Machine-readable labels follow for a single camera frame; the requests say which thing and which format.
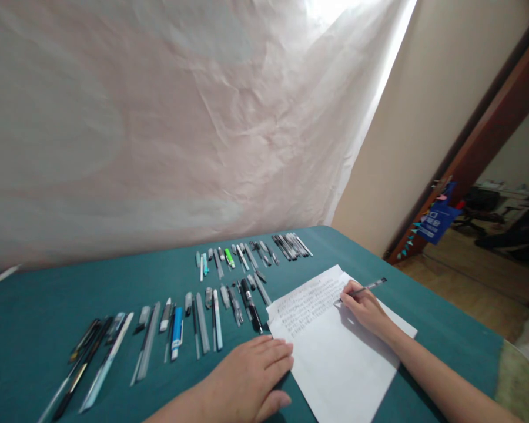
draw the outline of wooden floor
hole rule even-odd
[[[396,267],[509,342],[523,333],[529,265],[475,246],[472,234],[449,229],[437,246]]]
[[[497,290],[424,255],[396,267],[509,342],[515,343],[523,333],[529,310]]]
[[[474,239],[449,229],[438,245],[428,244],[423,253],[521,304],[528,303],[529,265],[511,260],[499,251],[478,247]]]

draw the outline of paper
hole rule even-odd
[[[333,305],[349,279],[334,266],[267,308],[273,336],[294,344],[292,374],[320,423],[370,422],[400,364],[344,305]],[[414,327],[380,304],[415,336]]]

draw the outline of green highlighter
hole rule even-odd
[[[233,257],[231,256],[229,249],[225,249],[225,256],[227,257],[227,262],[229,263],[231,268],[235,268],[235,262],[233,261]]]

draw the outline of chair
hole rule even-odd
[[[497,191],[483,190],[472,187],[464,200],[466,205],[463,208],[463,219],[453,222],[454,229],[463,226],[476,230],[481,237],[488,235],[486,229],[475,224],[473,219],[504,223],[504,218],[497,213],[492,213],[500,204],[500,193]]]

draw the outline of wooden door frame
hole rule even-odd
[[[406,225],[392,242],[384,259],[390,264],[396,264],[408,257],[419,254],[427,245],[421,236],[415,235],[413,246],[407,251],[407,256],[398,255],[404,250],[415,229],[414,223],[419,222],[422,215],[431,207],[435,199],[441,194],[444,185],[451,178],[457,182],[450,204],[456,205],[469,191],[488,164],[494,159],[506,141],[521,125],[529,114],[529,30],[518,45],[520,51],[514,52],[515,60],[506,63],[495,83],[501,82],[501,74],[506,73],[504,82],[498,83],[495,93],[487,94],[491,98],[486,106],[486,97],[481,102],[479,110],[473,114],[475,124],[470,121],[463,130],[457,142],[447,155],[437,175],[435,187],[428,187],[414,211],[410,214]]]

